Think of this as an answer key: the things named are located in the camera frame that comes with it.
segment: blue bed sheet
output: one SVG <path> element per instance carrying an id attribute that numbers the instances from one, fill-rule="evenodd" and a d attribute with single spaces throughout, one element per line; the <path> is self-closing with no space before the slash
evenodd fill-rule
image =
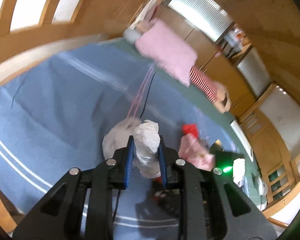
<path id="1" fill-rule="evenodd" d="M 127 116 L 150 68 L 153 75 L 152 61 L 93 43 L 60 52 L 0 87 L 0 190 L 27 213 L 70 168 L 102 162 L 104 135 Z M 144 104 L 145 95 L 137 116 Z M 209 144 L 220 139 L 236 151 L 227 132 L 159 74 L 142 119 L 157 122 L 176 150 L 181 126 L 197 123 Z M 178 221 L 156 205 L 150 188 L 151 180 L 133 169 L 120 197 L 115 239 L 176 239 Z"/>

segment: red object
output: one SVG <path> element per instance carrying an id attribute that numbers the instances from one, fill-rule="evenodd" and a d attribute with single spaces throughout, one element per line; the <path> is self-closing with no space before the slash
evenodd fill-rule
<path id="1" fill-rule="evenodd" d="M 199 132 L 197 129 L 197 125 L 195 123 L 191 124 L 184 124 L 182 126 L 182 131 L 184 135 L 187 135 L 188 133 L 191 133 L 194 137 L 198 138 L 199 137 Z"/>
<path id="2" fill-rule="evenodd" d="M 162 179 L 161 179 L 161 177 L 155 178 L 155 179 L 153 179 L 153 181 L 157 181 L 157 182 L 159 182 L 160 184 L 162 184 Z"/>

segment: window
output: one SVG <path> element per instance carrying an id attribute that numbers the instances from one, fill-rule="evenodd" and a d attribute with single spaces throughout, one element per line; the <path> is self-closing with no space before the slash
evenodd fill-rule
<path id="1" fill-rule="evenodd" d="M 214 0 L 171 0 L 168 7 L 181 14 L 216 42 L 232 24 L 232 19 Z"/>

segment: white bag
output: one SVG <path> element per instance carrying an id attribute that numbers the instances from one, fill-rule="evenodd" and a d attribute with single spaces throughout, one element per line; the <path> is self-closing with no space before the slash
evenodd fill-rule
<path id="1" fill-rule="evenodd" d="M 105 160 L 111 159 L 117 149 L 127 146 L 129 136 L 141 124 L 139 118 L 128 117 L 117 123 L 102 141 L 102 150 Z"/>
<path id="2" fill-rule="evenodd" d="M 144 178 L 154 179 L 161 176 L 157 150 L 160 144 L 159 126 L 145 120 L 133 132 L 136 146 L 136 164 Z"/>

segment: wooden cabinet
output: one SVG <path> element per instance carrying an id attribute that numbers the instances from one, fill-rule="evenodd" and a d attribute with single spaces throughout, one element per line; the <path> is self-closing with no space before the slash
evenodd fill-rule
<path id="1" fill-rule="evenodd" d="M 203 71 L 228 88 L 232 104 L 230 112 L 236 117 L 240 117 L 255 103 L 255 96 L 244 77 L 222 55 L 213 57 Z"/>

